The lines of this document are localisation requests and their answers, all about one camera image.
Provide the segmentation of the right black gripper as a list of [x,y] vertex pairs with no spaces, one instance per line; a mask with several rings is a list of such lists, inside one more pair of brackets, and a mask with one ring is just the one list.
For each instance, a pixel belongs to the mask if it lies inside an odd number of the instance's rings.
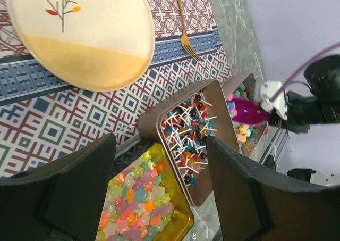
[[292,91],[287,93],[287,99],[287,119],[281,119],[273,111],[268,121],[270,126],[306,134],[313,124],[339,124],[339,101],[304,97]]

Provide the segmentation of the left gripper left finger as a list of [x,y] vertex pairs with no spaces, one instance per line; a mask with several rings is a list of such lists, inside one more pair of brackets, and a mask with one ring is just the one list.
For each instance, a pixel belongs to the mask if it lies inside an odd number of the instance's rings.
[[113,134],[1,178],[1,240],[95,240],[111,176]]

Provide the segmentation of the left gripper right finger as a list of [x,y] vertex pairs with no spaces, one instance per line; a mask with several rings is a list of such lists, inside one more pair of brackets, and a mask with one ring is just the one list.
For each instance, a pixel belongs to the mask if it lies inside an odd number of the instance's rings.
[[278,173],[217,137],[208,168],[223,240],[339,240],[339,187]]

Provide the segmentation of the clear glass jar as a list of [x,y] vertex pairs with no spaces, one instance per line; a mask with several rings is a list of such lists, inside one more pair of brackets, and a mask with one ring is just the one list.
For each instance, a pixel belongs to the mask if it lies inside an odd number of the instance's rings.
[[214,232],[211,223],[202,220],[202,218],[199,215],[196,215],[194,219],[191,240],[193,241],[222,240],[222,234],[220,229]]

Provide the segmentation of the purple plastic scoop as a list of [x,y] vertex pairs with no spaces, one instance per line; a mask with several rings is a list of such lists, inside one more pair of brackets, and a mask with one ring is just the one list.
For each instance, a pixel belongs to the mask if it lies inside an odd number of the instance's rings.
[[235,122],[258,125],[269,120],[270,113],[261,110],[258,104],[252,100],[233,98],[232,102],[237,111],[236,116],[232,117]]

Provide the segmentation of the tin of pastel star candies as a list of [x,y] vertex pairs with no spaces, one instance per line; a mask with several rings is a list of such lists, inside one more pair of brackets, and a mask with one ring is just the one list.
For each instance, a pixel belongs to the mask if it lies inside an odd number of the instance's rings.
[[255,85],[253,73],[242,73],[224,82],[222,90],[242,154],[260,161],[266,149],[263,137],[268,123],[254,102]]

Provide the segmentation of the gold tin of gummy stars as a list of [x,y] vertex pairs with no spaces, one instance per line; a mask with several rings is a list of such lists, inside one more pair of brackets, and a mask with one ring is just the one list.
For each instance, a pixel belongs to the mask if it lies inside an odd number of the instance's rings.
[[182,240],[194,216],[159,143],[138,142],[114,162],[96,240]]

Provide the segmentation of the tin of lollipops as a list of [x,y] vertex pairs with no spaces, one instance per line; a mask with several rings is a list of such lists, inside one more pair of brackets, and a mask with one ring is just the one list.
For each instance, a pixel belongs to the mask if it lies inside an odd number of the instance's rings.
[[212,192],[207,138],[215,136],[239,151],[222,86],[217,80],[194,82],[143,113],[141,139],[162,144],[189,204],[199,207]]

